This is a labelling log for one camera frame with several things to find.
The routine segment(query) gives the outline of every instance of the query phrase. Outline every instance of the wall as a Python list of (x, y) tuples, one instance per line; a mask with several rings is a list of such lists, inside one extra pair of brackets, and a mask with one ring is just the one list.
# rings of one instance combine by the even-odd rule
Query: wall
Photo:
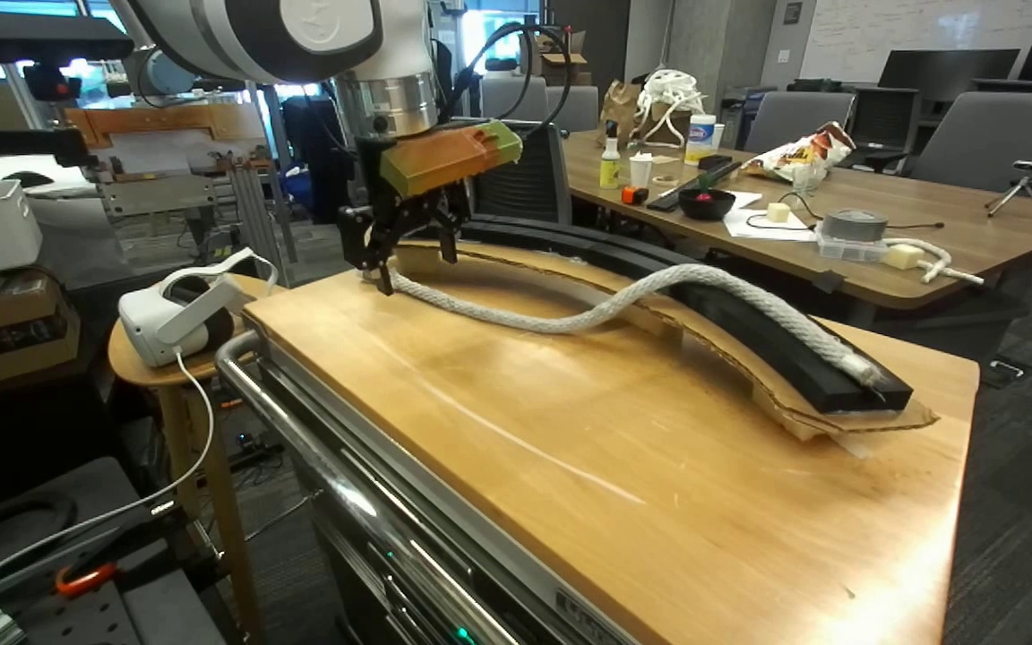
[(763, 75), (767, 39), (774, 25), (774, 0), (738, 0), (727, 14), (727, 50), (720, 68), (720, 90), (756, 86)]
[(631, 0), (552, 0), (555, 25), (584, 29), (584, 57), (595, 86), (624, 75)]
[(699, 79), (706, 108), (727, 90), (756, 86), (774, 0), (674, 0), (667, 65)]
[(667, 65), (695, 75), (706, 104), (720, 104), (720, 68), (727, 47), (731, 0), (674, 0), (674, 22), (667, 39)]
[(770, 22), (770, 43), (767, 43), (767, 61), (763, 61), (763, 86), (788, 86), (792, 79), (803, 75), (803, 54), (806, 54), (806, 36), (813, 22), (813, 4), (817, 0), (778, 0), (774, 22)]
[(631, 0), (624, 79), (645, 75), (667, 61), (667, 29), (674, 0)]
[(803, 75), (878, 82), (889, 50), (1032, 43), (1032, 0), (817, 0)]

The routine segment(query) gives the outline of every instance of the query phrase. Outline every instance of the table leg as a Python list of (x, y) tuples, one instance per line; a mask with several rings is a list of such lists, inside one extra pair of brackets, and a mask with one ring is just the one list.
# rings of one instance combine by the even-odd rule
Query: table leg
[[(179, 426), (190, 426), (186, 398), (176, 391), (154, 391), (154, 398), (158, 398), (158, 416), (161, 416), (161, 441), (168, 452), (168, 477), (176, 480), (190, 469), (201, 444), (179, 434)], [(183, 505), (186, 516), (201, 516), (197, 477), (176, 491), (176, 502)]]
[[(161, 401), (161, 434), (165, 434), (168, 452), (172, 452), (168, 455), (172, 469), (183, 473), (194, 462), (197, 448), (204, 444), (204, 423), (208, 423), (204, 405), (194, 391), (179, 391), (179, 387), (161, 391), (158, 401)], [(219, 441), (211, 444), (211, 452), (201, 466), (201, 477), (204, 477), (204, 491), (208, 491), (208, 502), (215, 512), (219, 541), (226, 548), (226, 573), (233, 584), (237, 627), (240, 627), (244, 641), (262, 641), (254, 566), (251, 566), (244, 530), (240, 530), (229, 459), (226, 459), (226, 448)], [(179, 498), (186, 512), (197, 509), (197, 498), (190, 498), (190, 495), (197, 495), (197, 487), (190, 487)]]

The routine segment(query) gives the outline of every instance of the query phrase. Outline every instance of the chair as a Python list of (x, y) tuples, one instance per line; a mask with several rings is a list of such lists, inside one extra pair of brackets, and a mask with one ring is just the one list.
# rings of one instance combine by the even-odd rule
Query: chair
[(760, 104), (767, 93), (778, 93), (778, 86), (749, 86), (742, 90), (742, 100), (738, 100), (738, 129), (735, 129), (735, 147), (745, 151), (745, 140), (753, 133), (753, 122), (760, 115)]
[[(563, 97), (563, 86), (545, 90), (545, 115), (555, 111), (559, 97)], [(598, 86), (570, 86), (555, 115), (555, 125), (563, 133), (598, 129)]]
[(917, 179), (1032, 194), (1032, 93), (960, 93), (925, 143)]
[(853, 93), (767, 93), (745, 136), (745, 151), (770, 151), (810, 136), (824, 122), (846, 122)]
[(903, 165), (917, 140), (917, 115), (921, 97), (914, 86), (860, 86), (849, 118), (856, 151), (846, 165), (871, 165), (874, 172)]
[(541, 118), (505, 118), (523, 136), (520, 165), (502, 165), (473, 179), (473, 211), (502, 219), (573, 222), (559, 125)]
[(1032, 93), (1032, 79), (975, 79), (978, 93)]
[(842, 79), (792, 79), (788, 93), (842, 93)]
[(523, 90), (523, 75), (484, 75), (480, 115), (484, 118), (545, 118), (545, 79), (527, 79), (527, 90)]

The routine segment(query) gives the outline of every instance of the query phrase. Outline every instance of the gray cable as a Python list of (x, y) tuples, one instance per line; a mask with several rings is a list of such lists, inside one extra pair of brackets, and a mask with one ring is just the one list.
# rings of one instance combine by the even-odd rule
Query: gray cable
[(211, 452), (211, 444), (215, 444), (215, 437), (219, 437), (219, 416), (215, 416), (215, 405), (211, 405), (208, 391), (204, 391), (201, 380), (190, 373), (190, 366), (186, 366), (186, 358), (183, 358), (183, 348), (172, 348), (172, 358), (176, 358), (179, 373), (194, 383), (194, 391), (197, 391), (197, 398), (201, 398), (201, 409), (204, 409), (201, 452), (197, 452), (197, 459), (186, 466), (186, 473), (179, 473), (176, 480), (168, 480), (165, 487), (158, 487), (158, 491), (151, 491), (151, 495), (143, 495), (143, 498), (136, 498), (136, 502), (125, 502), (125, 505), (118, 505), (118, 509), (108, 509), (108, 512), (97, 512), (97, 516), (90, 516), (90, 520), (82, 520), (82, 523), (72, 523), (72, 527), (65, 527), (65, 530), (54, 530), (54, 534), (47, 534), (47, 538), (39, 538), (39, 541), (32, 541), (32, 545), (4, 555), (4, 559), (0, 559), (0, 573), (7, 573), (7, 566), (18, 566), (22, 559), (36, 555), (39, 548), (47, 548), (47, 545), (54, 545), (54, 541), (65, 541), (65, 538), (72, 538), (72, 534), (82, 534), (82, 530), (93, 530), (93, 527), (100, 527), (100, 523), (111, 523), (111, 520), (118, 520), (118, 516), (125, 516), (125, 512), (133, 512), (133, 509), (147, 509), (147, 505), (168, 498), (172, 491), (179, 491), (186, 480), (194, 480), (194, 477), (201, 473), (201, 466), (208, 462), (208, 452)]
[(774, 319), (785, 333), (799, 337), (813, 355), (821, 355), (824, 362), (831, 362), (835, 369), (842, 369), (846, 376), (853, 376), (856, 383), (864, 383), (871, 391), (878, 391), (885, 380), (885, 373), (867, 355), (860, 355), (856, 348), (849, 348), (839, 337), (831, 337), (828, 330), (821, 330), (813, 319), (806, 319), (803, 312), (785, 305), (778, 294), (767, 294), (767, 290), (760, 290), (760, 287), (753, 287), (731, 272), (720, 272), (713, 265), (670, 265), (670, 269), (649, 272), (649, 276), (627, 283), (624, 290), (616, 290), (613, 297), (591, 305), (588, 312), (563, 315), (563, 319), (534, 319), (534, 315), (516, 315), (516, 312), (459, 301), (444, 290), (434, 290), (434, 287), (416, 283), (401, 272), (391, 272), (391, 287), (416, 297), (416, 301), (426, 301), (434, 308), (466, 315), (466, 319), (512, 326), (523, 333), (548, 333), (548, 337), (588, 333), (595, 326), (606, 326), (609, 319), (616, 319), (634, 301), (659, 294), (667, 287), (677, 287), (677, 283), (702, 283), (702, 287), (727, 290), (727, 294), (742, 297), (745, 305), (753, 305), (767, 319)]

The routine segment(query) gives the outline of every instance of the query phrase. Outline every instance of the orange object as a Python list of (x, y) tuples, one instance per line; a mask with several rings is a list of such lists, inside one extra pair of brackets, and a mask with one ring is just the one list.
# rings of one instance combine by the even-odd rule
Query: orange object
[(520, 151), (520, 136), (505, 125), (437, 129), (387, 147), (380, 154), (380, 176), (409, 201), (509, 165)]
[(90, 573), (82, 573), (82, 577), (72, 577), (72, 581), (65, 581), (65, 570), (61, 570), (61, 573), (54, 577), (54, 591), (57, 591), (61, 598), (79, 598), (79, 595), (90, 595), (90, 591), (97, 591), (100, 584), (115, 581), (115, 573), (118, 573), (115, 563), (104, 563), (104, 566), (97, 566), (97, 570), (90, 570)]
[(641, 186), (620, 186), (620, 201), (624, 201), (624, 204), (645, 204), (645, 201), (649, 201), (649, 190), (641, 190)]
[(111, 147), (122, 133), (197, 129), (222, 143), (265, 143), (251, 104), (140, 104), (140, 108), (72, 108), (65, 111), (90, 151)]

